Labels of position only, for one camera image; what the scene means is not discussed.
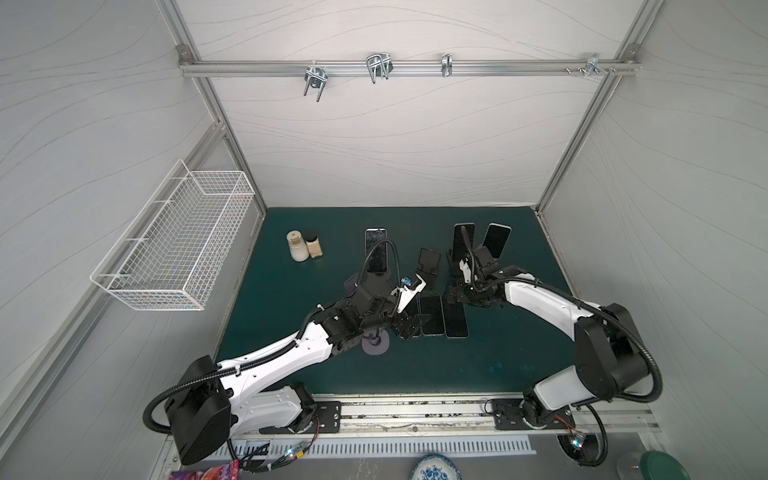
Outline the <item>phone with dark frame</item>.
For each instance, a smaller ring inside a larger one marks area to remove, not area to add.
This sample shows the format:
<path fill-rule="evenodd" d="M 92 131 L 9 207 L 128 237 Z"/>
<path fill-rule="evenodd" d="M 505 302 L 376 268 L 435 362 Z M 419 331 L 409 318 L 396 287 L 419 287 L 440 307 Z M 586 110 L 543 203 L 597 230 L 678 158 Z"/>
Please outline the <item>phone with dark frame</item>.
<path fill-rule="evenodd" d="M 422 333 L 426 336 L 445 334 L 441 296 L 436 292 L 422 292 L 419 300 L 420 313 L 426 316 L 422 322 Z"/>

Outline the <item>phone with light green frame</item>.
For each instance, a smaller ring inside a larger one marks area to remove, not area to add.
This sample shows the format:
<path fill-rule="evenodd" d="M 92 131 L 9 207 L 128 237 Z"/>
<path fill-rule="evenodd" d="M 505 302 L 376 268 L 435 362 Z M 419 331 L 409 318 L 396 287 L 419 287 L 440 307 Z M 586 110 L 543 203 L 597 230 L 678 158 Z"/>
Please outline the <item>phone with light green frame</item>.
<path fill-rule="evenodd" d="M 408 322 L 411 324 L 416 323 L 416 316 L 419 314 L 419 306 L 418 306 L 418 297 L 413 297 L 409 303 L 407 304 L 406 308 L 404 309 L 404 314 L 407 316 Z"/>

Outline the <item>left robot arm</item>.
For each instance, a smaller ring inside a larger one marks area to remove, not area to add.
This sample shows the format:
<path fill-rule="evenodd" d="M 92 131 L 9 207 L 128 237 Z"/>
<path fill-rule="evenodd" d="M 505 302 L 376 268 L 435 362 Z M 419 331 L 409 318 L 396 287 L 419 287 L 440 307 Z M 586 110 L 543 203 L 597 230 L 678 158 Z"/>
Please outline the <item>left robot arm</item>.
<path fill-rule="evenodd" d="M 279 341 L 221 362 L 200 357 L 150 402 L 144 424 L 172 436 L 184 466 L 204 460 L 238 433 L 301 431 L 316 411 L 315 401 L 300 384 L 274 384 L 356 347 L 367 334 L 390 328 L 411 337 L 419 322 L 406 308 L 426 285 L 418 274 L 396 283 L 379 276 L 360 280 L 347 296 L 316 306 L 297 332 Z"/>

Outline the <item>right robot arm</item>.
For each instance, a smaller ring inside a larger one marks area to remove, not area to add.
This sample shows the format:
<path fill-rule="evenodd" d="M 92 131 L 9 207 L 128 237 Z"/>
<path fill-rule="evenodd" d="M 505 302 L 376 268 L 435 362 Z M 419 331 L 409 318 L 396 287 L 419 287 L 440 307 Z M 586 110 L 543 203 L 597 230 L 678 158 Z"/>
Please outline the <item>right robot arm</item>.
<path fill-rule="evenodd" d="M 517 266 L 501 268 L 485 247 L 449 253 L 449 296 L 473 307 L 509 304 L 563 332 L 573 342 L 572 364 L 537 381 L 520 409 L 531 424 L 565 407 L 622 399 L 652 403 L 663 392 L 658 363 L 623 306 L 587 302 Z"/>

